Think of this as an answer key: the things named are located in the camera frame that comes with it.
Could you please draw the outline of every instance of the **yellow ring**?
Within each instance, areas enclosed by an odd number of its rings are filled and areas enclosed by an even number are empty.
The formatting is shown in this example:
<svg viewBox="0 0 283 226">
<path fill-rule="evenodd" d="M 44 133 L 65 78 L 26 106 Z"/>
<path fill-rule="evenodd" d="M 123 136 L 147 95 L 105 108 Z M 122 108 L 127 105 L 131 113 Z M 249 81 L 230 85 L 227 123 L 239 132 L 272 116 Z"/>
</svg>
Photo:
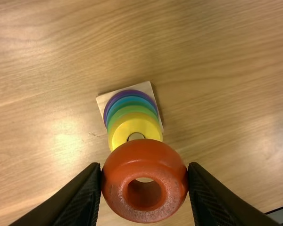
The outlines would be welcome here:
<svg viewBox="0 0 283 226">
<path fill-rule="evenodd" d="M 109 148 L 114 151 L 127 142 L 133 133 L 141 133 L 146 139 L 162 141 L 162 132 L 158 122 L 151 116 L 140 113 L 128 113 L 115 121 L 108 134 Z"/>
</svg>

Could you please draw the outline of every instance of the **green ring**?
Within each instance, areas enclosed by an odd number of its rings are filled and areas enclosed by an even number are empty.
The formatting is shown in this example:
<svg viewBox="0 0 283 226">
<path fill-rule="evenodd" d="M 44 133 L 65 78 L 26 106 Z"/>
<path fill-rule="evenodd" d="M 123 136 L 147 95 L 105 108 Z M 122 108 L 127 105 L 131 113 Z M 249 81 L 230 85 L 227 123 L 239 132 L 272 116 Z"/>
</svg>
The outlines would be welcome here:
<svg viewBox="0 0 283 226">
<path fill-rule="evenodd" d="M 153 113 L 151 110 L 149 110 L 147 107 L 140 106 L 140 105 L 130 105 L 130 106 L 125 106 L 121 109 L 119 109 L 109 121 L 107 121 L 107 132 L 109 133 L 111 127 L 113 124 L 118 120 L 120 117 L 122 117 L 125 114 L 132 113 L 132 112 L 141 112 L 145 113 L 149 116 L 151 116 L 153 119 L 155 119 L 158 123 L 158 117 L 155 113 Z"/>
</svg>

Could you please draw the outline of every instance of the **black object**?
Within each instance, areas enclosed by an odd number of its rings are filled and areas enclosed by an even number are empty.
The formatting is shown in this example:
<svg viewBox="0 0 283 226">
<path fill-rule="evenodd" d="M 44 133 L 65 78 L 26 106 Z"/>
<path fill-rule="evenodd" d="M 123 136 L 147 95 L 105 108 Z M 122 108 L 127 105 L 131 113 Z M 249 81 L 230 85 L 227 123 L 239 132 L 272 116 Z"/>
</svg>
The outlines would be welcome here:
<svg viewBox="0 0 283 226">
<path fill-rule="evenodd" d="M 198 163 L 190 163 L 188 172 L 195 226 L 279 225 L 236 196 Z"/>
<path fill-rule="evenodd" d="M 100 164 L 94 162 L 10 226 L 96 226 L 99 204 Z"/>
<path fill-rule="evenodd" d="M 188 168 L 195 226 L 278 226 L 196 162 Z M 10 226 L 96 226 L 100 164 L 92 163 L 55 195 Z"/>
</svg>

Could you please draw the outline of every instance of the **ring hole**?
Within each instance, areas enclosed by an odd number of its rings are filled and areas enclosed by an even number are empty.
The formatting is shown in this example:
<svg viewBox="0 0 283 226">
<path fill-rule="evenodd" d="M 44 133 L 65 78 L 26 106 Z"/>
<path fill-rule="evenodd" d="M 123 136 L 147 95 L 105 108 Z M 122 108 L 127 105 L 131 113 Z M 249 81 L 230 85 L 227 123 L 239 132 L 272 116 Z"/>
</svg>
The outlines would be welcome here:
<svg viewBox="0 0 283 226">
<path fill-rule="evenodd" d="M 133 133 L 128 137 L 127 141 L 139 140 L 139 139 L 144 139 L 144 138 L 145 136 L 141 133 Z"/>
<path fill-rule="evenodd" d="M 155 180 L 146 183 L 133 180 L 128 184 L 126 197 L 127 202 L 137 210 L 154 210 L 162 200 L 162 191 Z"/>
<path fill-rule="evenodd" d="M 135 180 L 139 181 L 139 182 L 143 182 L 143 183 L 148 183 L 153 181 L 153 179 L 151 178 L 136 178 Z"/>
</svg>

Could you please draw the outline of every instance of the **wooden base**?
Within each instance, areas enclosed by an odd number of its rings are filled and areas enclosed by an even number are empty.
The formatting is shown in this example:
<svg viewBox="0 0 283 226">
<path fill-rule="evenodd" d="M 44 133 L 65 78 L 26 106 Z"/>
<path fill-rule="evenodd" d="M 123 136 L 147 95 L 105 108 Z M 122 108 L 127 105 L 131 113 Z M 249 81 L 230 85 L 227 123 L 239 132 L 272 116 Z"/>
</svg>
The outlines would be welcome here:
<svg viewBox="0 0 283 226">
<path fill-rule="evenodd" d="M 136 85 L 133 85 L 133 86 L 129 86 L 129 87 L 126 87 L 126 88 L 123 88 L 123 89 L 118 89 L 118 90 L 115 90 L 115 91 L 112 91 L 112 92 L 109 92 L 109 93 L 105 93 L 105 94 L 102 94 L 102 95 L 99 95 L 96 97 L 96 102 L 98 103 L 98 106 L 99 106 L 99 110 L 100 110 L 100 114 L 102 116 L 102 119 L 104 120 L 104 109 L 105 109 L 105 106 L 107 104 L 107 102 L 118 92 L 122 91 L 122 90 L 126 90 L 126 89 L 135 89 L 135 90 L 138 90 L 138 91 L 141 91 L 141 92 L 144 92 L 145 94 L 147 94 L 149 97 L 151 97 L 154 101 L 155 101 L 155 104 L 157 105 L 157 102 L 156 102 L 156 99 L 154 97 L 154 92 L 153 92 L 153 89 L 152 89 L 152 86 L 151 86 L 151 82 L 150 81 L 145 81 L 145 82 L 142 82 L 142 83 L 138 83 Z M 161 122 L 161 118 L 160 118 L 160 114 L 158 112 L 158 120 L 159 120 L 159 124 L 160 124 L 160 127 L 161 127 L 161 130 L 162 132 L 164 131 L 164 128 L 162 126 L 162 122 Z"/>
</svg>

